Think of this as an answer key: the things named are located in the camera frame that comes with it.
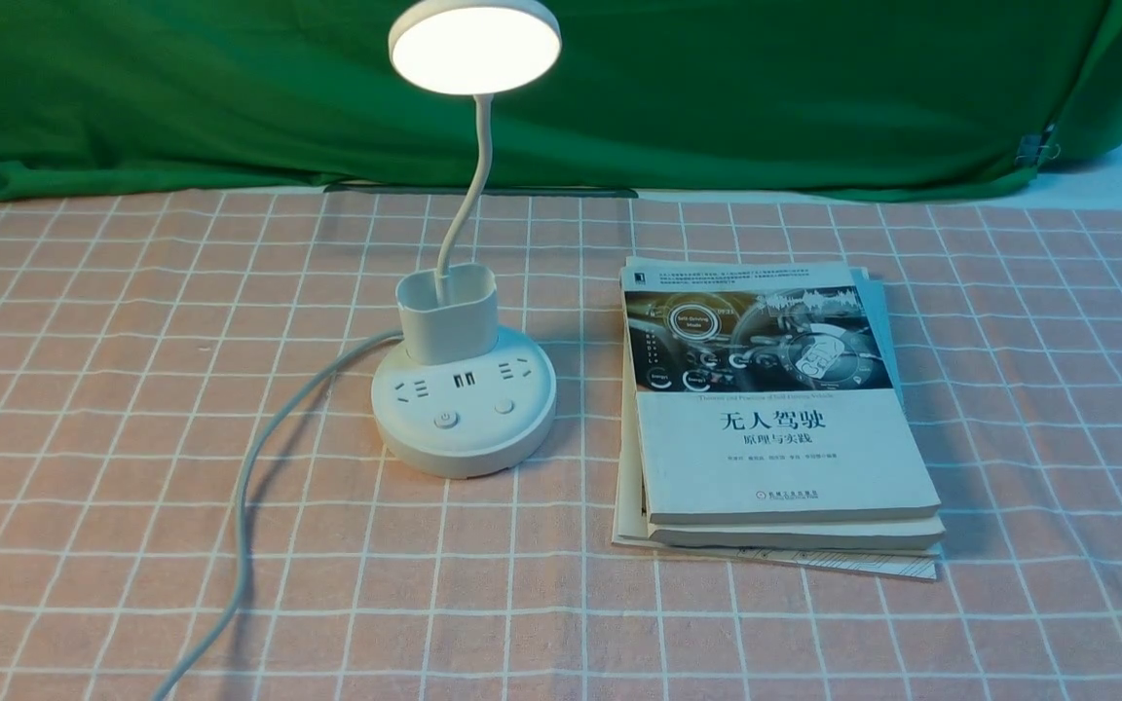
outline lamp head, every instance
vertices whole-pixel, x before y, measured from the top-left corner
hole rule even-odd
[[[537,0],[423,0],[393,22],[387,53],[431,92],[494,94],[531,83],[561,54],[558,19]]]

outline desk lamp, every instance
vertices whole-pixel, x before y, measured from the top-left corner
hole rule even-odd
[[[493,94],[548,72],[561,53],[560,28],[536,0],[423,0],[393,24],[387,52],[410,83],[476,100],[479,164],[435,269],[396,286],[403,342],[371,380],[375,423],[387,449],[425,473],[495,473],[546,439],[557,372],[543,348],[499,325],[493,271],[450,267],[449,258],[491,169]]]

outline car dashboard image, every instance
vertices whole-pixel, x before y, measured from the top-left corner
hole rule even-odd
[[[627,292],[626,312],[642,389],[755,394],[890,387],[854,287]]]

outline power cord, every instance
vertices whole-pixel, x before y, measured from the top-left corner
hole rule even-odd
[[[237,490],[234,497],[232,497],[232,507],[236,509],[236,524],[237,524],[237,581],[236,587],[232,588],[232,599],[228,602],[227,608],[223,608],[223,615],[219,617],[219,620],[214,622],[214,626],[210,628],[210,633],[205,634],[205,638],[201,639],[201,643],[193,647],[188,655],[184,656],[180,664],[175,665],[167,679],[158,686],[153,695],[153,701],[165,701],[168,693],[173,691],[175,684],[180,683],[180,680],[191,670],[193,665],[202,655],[205,654],[206,649],[210,649],[214,645],[215,639],[223,635],[223,629],[227,629],[228,624],[232,621],[232,617],[237,616],[237,609],[240,608],[240,599],[245,598],[246,587],[249,587],[249,577],[252,573],[252,559],[254,555],[249,550],[249,539],[247,535],[247,519],[246,519],[246,492],[249,490],[249,477],[254,474],[255,462],[258,462],[258,453],[263,451],[263,445],[267,443],[267,439],[270,439],[270,434],[275,433],[276,428],[279,427],[280,423],[292,414],[294,409],[298,407],[298,404],[306,399],[309,394],[312,394],[320,385],[333,377],[334,373],[340,372],[351,360],[366,354],[371,348],[375,348],[381,343],[388,341],[399,341],[402,336],[401,331],[388,331],[379,333],[377,335],[371,335],[358,345],[351,348],[351,350],[346,351],[342,356],[334,360],[329,367],[321,369],[306,386],[297,391],[284,407],[280,407],[276,412],[276,415],[270,418],[267,426],[264,427],[263,433],[258,434],[258,439],[255,439],[252,446],[249,448],[249,453],[246,455],[245,462],[240,464],[240,474],[237,476]]]

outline book cover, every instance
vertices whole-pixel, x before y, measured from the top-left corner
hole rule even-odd
[[[885,314],[885,296],[881,284],[867,277],[856,277],[861,296],[867,299],[870,319],[873,320],[876,336],[891,347],[890,320]],[[898,378],[894,353],[888,351],[886,365],[890,377]],[[637,417],[635,407],[635,377],[627,348],[624,356],[623,380],[623,448],[617,471],[617,488],[614,504],[615,545],[646,547],[687,555],[757,560],[765,563],[800,564],[806,568],[840,570],[842,572],[877,573],[909,579],[935,581],[938,569],[934,560],[940,554],[938,546],[916,551],[831,551],[831,550],[783,550],[783,547],[730,547],[703,546],[681,547],[652,541],[651,525],[646,522],[643,506],[642,456],[638,445]]]
[[[631,259],[623,288],[652,524],[936,514],[846,266]]]

